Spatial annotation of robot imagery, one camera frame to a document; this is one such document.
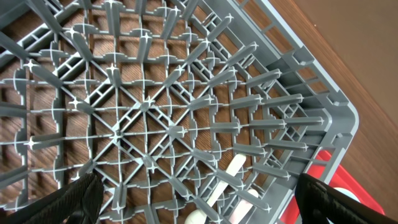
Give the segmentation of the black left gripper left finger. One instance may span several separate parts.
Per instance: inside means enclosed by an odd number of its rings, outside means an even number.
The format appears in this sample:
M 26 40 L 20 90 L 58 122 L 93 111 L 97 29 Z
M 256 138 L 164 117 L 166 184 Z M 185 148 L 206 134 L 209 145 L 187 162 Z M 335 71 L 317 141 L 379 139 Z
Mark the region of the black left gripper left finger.
M 3 219 L 3 224 L 96 223 L 104 197 L 104 185 L 94 173 L 81 176 L 50 195 Z

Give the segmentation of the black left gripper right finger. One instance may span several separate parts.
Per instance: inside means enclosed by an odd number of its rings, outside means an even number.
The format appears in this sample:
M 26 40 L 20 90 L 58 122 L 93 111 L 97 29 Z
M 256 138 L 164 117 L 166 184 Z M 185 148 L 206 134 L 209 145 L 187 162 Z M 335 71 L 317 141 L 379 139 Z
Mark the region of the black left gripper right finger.
M 299 175 L 295 199 L 302 224 L 397 224 L 305 173 Z

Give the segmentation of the white plastic spoon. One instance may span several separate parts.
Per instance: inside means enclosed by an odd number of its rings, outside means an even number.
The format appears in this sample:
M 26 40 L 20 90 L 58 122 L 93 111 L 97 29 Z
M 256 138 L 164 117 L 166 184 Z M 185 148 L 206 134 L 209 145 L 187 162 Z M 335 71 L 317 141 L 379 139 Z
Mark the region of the white plastic spoon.
M 246 156 L 243 154 L 237 154 L 233 157 L 226 170 L 219 170 L 216 173 L 220 181 L 217 183 L 215 189 L 212 191 L 208 200 L 206 201 L 210 208 L 212 208 L 212 206 L 216 203 L 220 195 L 230 183 L 235 186 L 243 186 L 242 180 L 235 178 L 235 175 L 238 173 L 240 168 L 242 168 L 245 162 Z M 206 222 L 207 217 L 208 215 L 202 209 L 196 209 L 189 214 L 184 224 L 202 224 Z

